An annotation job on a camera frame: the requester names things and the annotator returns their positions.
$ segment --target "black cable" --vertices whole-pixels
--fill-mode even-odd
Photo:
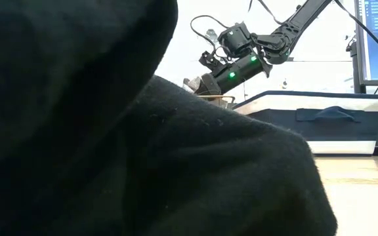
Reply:
[[[218,24],[220,24],[222,27],[228,29],[228,26],[225,26],[223,23],[221,23],[219,20],[213,18],[212,16],[209,16],[209,15],[200,15],[200,16],[197,16],[195,18],[193,18],[191,21],[190,21],[190,28],[192,29],[192,31],[194,33],[196,33],[197,35],[201,36],[202,38],[204,38],[206,41],[208,41],[214,48],[214,52],[217,51],[217,49],[215,48],[215,44],[214,42],[212,42],[212,40],[208,39],[206,36],[202,35],[200,32],[196,31],[194,29],[194,27],[192,26],[192,23],[194,22],[194,20],[198,19],[198,18],[203,18],[203,17],[208,17],[208,18],[211,18],[213,20],[215,20]]]
[[[268,6],[266,6],[266,4],[263,2],[263,0],[258,0],[262,7],[274,18],[274,21],[279,24],[279,25],[282,25],[282,22],[280,22],[279,20],[276,19],[276,17],[274,16],[274,14],[272,14],[272,12],[269,10]],[[250,11],[251,7],[252,7],[252,2],[253,0],[250,0],[250,3],[249,3],[249,10],[247,12]]]
[[[359,19],[357,19],[355,16],[353,16],[351,13],[349,13],[349,11],[346,10],[346,8],[342,5],[341,2],[339,2],[339,0],[334,0],[334,1],[336,2],[336,4],[338,4],[338,6],[341,9],[343,9],[345,12],[347,12],[349,17],[351,17],[378,44],[378,38],[363,23],[361,23],[361,21]]]
[[[377,87],[377,89],[375,90],[374,94],[377,94],[377,91],[378,91],[378,87]]]

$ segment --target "black fabric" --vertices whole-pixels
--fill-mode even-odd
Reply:
[[[335,234],[302,138],[146,85],[176,22],[174,0],[0,0],[0,235]]]

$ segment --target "computer screen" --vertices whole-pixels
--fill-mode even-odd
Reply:
[[[359,19],[378,38],[378,0],[356,0],[356,4]],[[378,44],[359,26],[357,30],[363,84],[377,85]]]

